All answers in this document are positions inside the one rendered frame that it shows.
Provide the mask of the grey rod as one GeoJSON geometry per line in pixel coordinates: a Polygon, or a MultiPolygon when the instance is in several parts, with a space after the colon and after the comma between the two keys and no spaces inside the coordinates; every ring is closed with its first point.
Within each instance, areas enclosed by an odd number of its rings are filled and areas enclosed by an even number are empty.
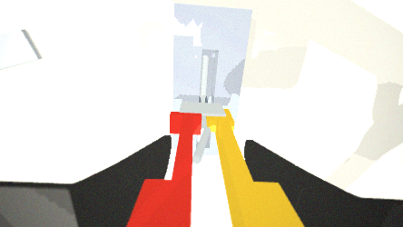
{"type": "MultiPolygon", "coordinates": [[[[201,89],[200,89],[200,98],[201,102],[205,103],[206,92],[207,92],[207,79],[208,79],[208,67],[209,67],[209,56],[204,55],[201,60],[201,89]]],[[[197,141],[199,142],[202,136],[201,134],[197,135],[197,141]]]]}

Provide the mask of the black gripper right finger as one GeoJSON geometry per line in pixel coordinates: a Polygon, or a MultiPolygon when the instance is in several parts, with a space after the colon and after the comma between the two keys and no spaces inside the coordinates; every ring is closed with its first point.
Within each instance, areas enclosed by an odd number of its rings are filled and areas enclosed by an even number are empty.
{"type": "Polygon", "coordinates": [[[304,227],[403,227],[403,199],[357,196],[254,140],[243,155],[252,180],[278,183],[304,227]]]}

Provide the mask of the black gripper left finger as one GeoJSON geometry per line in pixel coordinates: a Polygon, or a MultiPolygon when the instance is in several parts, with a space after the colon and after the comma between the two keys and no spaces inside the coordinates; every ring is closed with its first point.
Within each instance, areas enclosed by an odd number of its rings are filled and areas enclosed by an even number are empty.
{"type": "Polygon", "coordinates": [[[145,179],[165,179],[172,137],[76,183],[0,181],[0,227],[126,227],[145,179]]]}

